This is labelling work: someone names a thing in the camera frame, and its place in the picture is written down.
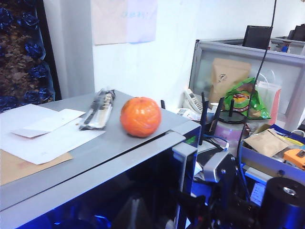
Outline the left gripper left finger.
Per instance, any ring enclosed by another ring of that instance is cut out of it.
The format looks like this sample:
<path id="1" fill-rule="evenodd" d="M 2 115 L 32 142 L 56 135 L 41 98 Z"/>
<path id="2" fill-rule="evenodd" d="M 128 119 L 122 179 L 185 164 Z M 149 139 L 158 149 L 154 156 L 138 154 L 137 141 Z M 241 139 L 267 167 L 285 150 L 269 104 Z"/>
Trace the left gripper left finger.
<path id="1" fill-rule="evenodd" d="M 121 229 L 135 229 L 138 211 L 138 198 L 130 198 L 122 209 L 120 216 Z"/>

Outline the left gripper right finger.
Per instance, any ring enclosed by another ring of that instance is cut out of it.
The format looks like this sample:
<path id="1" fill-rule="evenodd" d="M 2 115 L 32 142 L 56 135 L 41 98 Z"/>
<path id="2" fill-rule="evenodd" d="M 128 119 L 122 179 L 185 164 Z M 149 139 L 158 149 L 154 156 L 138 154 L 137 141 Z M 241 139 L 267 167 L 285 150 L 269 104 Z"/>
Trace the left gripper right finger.
<path id="1" fill-rule="evenodd" d="M 138 206 L 138 228 L 139 229 L 151 229 L 152 222 L 149 211 L 146 207 L 145 201 L 143 198 L 139 199 Z"/>

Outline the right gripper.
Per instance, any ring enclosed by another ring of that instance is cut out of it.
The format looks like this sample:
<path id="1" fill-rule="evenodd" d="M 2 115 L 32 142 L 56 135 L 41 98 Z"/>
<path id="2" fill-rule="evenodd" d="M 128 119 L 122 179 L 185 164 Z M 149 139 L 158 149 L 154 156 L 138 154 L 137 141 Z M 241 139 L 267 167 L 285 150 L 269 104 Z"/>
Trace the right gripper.
<path id="1" fill-rule="evenodd" d="M 258 229 L 260 207 L 237 195 L 231 197 L 226 207 L 221 200 L 206 205 L 203 200 L 197 204 L 197 227 L 199 229 Z"/>

